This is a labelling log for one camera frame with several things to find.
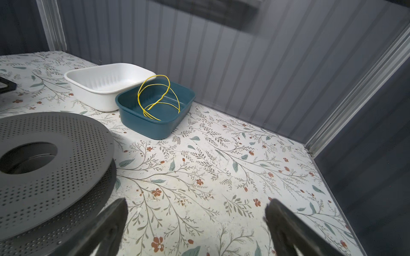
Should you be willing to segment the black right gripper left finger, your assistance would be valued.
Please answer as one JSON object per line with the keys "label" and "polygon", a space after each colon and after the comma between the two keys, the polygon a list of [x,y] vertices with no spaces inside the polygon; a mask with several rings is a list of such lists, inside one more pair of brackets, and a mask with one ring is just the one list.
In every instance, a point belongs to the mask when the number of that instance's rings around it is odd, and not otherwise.
{"label": "black right gripper left finger", "polygon": [[73,237],[51,253],[52,256],[116,256],[128,217],[125,198],[119,198]]}

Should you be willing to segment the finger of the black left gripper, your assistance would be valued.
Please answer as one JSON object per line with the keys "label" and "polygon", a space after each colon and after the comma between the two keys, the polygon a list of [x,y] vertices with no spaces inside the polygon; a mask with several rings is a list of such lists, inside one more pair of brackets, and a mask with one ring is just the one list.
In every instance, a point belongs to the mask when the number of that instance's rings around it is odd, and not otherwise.
{"label": "finger of the black left gripper", "polygon": [[0,83],[1,83],[0,94],[15,91],[17,88],[16,83],[9,81],[3,77],[0,77]]}

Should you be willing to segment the white plastic bin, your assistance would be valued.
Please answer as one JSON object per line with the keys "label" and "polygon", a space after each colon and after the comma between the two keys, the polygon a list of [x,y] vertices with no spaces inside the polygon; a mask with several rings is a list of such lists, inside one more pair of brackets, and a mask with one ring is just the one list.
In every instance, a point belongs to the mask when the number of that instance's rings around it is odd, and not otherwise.
{"label": "white plastic bin", "polygon": [[100,111],[118,109],[115,98],[122,92],[153,79],[155,73],[127,63],[116,63],[70,70],[64,74],[74,97]]}

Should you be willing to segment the grey foam spool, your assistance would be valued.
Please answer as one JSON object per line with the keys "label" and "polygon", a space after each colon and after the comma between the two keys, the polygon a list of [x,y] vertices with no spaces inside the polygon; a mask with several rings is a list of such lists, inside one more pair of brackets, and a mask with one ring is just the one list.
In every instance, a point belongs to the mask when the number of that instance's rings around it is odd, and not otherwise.
{"label": "grey foam spool", "polygon": [[1,119],[1,255],[48,255],[94,219],[115,184],[114,141],[80,114]]}

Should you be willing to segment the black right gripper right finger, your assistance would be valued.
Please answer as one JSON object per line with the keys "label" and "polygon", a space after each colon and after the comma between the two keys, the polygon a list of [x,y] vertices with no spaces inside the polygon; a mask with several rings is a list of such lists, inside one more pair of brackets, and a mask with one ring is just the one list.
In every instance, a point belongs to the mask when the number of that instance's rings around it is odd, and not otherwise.
{"label": "black right gripper right finger", "polygon": [[277,199],[266,206],[264,219],[278,256],[342,255]]}

